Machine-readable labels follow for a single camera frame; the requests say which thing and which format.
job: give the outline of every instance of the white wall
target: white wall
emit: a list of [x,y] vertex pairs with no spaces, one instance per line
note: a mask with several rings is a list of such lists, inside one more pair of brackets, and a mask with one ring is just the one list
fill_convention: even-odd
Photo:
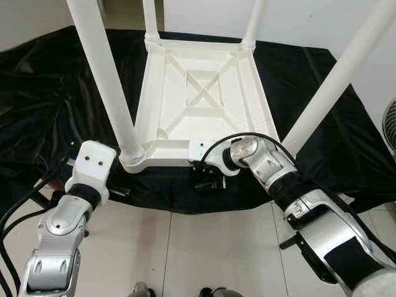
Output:
[[[258,40],[328,48],[339,57],[377,0],[264,0]],[[243,37],[253,0],[164,0],[165,30]],[[396,24],[352,81],[374,124],[396,97]]]
[[0,51],[71,24],[65,0],[0,0]]

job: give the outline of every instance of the black plastic sheet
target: black plastic sheet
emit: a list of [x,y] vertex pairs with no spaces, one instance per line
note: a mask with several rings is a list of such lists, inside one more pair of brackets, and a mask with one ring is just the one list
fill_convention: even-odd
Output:
[[[107,34],[134,120],[147,57],[144,32],[107,30]],[[161,37],[239,42],[182,33]],[[335,59],[326,49],[260,41],[254,57],[282,139]],[[52,168],[72,141],[92,139],[117,146],[74,27],[0,53],[0,127],[0,189]],[[396,164],[351,86],[307,141],[297,162],[322,186],[354,197],[352,206],[358,212],[396,198]],[[69,174],[70,168],[65,168],[61,180]],[[247,170],[226,183],[226,190],[202,194],[194,189],[189,168],[147,168],[127,174],[118,166],[109,186],[128,192],[125,197],[112,194],[113,200],[181,213],[250,209],[269,201]],[[0,203],[6,207],[13,200],[3,196]]]

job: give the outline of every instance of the fan grille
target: fan grille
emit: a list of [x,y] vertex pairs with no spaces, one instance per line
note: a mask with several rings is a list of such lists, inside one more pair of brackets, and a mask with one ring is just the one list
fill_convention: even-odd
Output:
[[390,147],[396,151],[396,98],[394,98],[385,110],[382,120],[382,130]]

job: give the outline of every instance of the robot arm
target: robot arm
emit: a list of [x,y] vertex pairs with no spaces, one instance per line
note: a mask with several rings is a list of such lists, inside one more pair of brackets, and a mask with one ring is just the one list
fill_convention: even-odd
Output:
[[366,233],[319,186],[303,179],[273,143],[246,137],[223,152],[230,170],[250,168],[287,222],[317,276],[339,283],[347,296],[396,296],[396,269],[377,260]]
[[27,262],[19,296],[74,296],[78,246],[92,212],[109,197],[106,180],[115,156],[113,149],[97,142],[81,145],[66,195],[38,224],[39,245]]

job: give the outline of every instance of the tile floor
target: tile floor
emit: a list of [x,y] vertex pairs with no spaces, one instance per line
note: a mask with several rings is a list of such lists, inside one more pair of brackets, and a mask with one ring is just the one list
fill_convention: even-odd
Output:
[[[145,30],[141,0],[102,0],[105,7],[103,21],[106,28]],[[163,0],[155,0],[157,27],[165,30]]]
[[[51,192],[42,190],[46,196]],[[29,202],[14,218],[37,209]],[[396,249],[392,204],[365,212],[361,218]],[[38,219],[22,223],[6,238],[19,273],[37,243]],[[197,297],[203,286],[220,285],[247,297],[343,296],[339,286],[319,281],[297,247],[279,250],[279,242],[293,231],[272,203],[239,212],[180,215],[109,201],[95,211],[88,227],[90,236],[80,245],[76,296],[126,297],[138,280],[164,297]],[[378,249],[376,253],[388,261]]]

